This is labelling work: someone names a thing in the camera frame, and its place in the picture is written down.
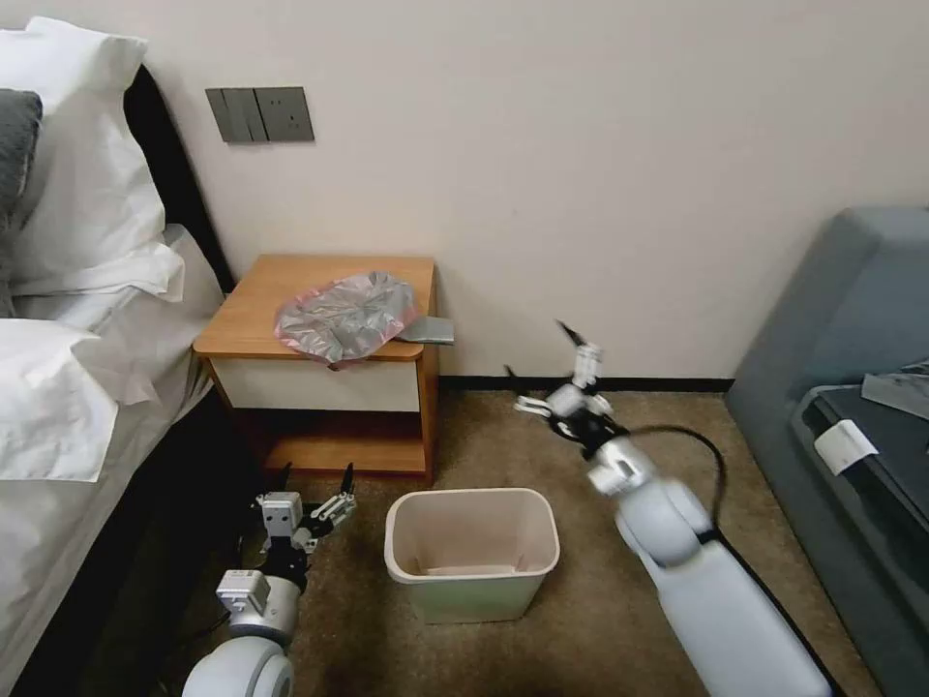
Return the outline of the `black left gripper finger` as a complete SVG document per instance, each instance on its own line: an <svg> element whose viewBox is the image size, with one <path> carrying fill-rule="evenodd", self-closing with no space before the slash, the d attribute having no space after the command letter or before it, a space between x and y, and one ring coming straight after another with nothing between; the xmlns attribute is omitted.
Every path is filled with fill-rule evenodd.
<svg viewBox="0 0 929 697"><path fill-rule="evenodd" d="M318 541L334 532L356 508L354 464L344 471L339 491L322 503L311 504L304 516L304 528L311 540Z"/></svg>
<svg viewBox="0 0 929 697"><path fill-rule="evenodd" d="M262 469L255 481L255 496L252 509L259 510L263 498L273 492L285 491L292 469L292 463L286 462L281 468Z"/></svg>

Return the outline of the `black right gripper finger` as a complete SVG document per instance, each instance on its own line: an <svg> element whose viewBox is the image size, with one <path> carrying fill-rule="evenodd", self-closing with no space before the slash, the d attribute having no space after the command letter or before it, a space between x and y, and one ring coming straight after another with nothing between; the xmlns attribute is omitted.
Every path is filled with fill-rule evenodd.
<svg viewBox="0 0 929 697"><path fill-rule="evenodd" d="M579 389L596 389L602 364L602 349L589 343L581 334L560 319L557 325L574 344L576 353L571 381Z"/></svg>
<svg viewBox="0 0 929 697"><path fill-rule="evenodd" d="M517 411L533 415L551 415L552 409L546 400L527 396L521 390L521 378L513 371L510 365L504 366L506 377L511 391L515 395L513 408Z"/></svg>

